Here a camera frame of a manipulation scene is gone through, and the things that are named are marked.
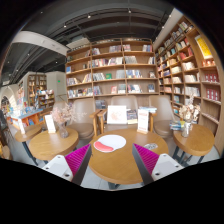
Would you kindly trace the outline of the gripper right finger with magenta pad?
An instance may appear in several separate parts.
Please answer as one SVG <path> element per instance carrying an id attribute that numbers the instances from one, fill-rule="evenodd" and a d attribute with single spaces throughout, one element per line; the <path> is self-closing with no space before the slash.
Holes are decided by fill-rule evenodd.
<path id="1" fill-rule="evenodd" d="M 132 154 L 144 185 L 183 169 L 183 166 L 168 154 L 163 153 L 158 155 L 152 150 L 137 144 L 132 146 Z"/>

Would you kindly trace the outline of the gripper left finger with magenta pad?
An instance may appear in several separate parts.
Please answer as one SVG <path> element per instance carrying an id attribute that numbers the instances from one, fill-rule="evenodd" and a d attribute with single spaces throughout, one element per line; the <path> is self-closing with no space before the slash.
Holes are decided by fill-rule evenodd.
<path id="1" fill-rule="evenodd" d="M 83 181 L 90 157 L 91 145 L 87 144 L 67 156 L 56 155 L 43 170 L 80 185 Z"/>

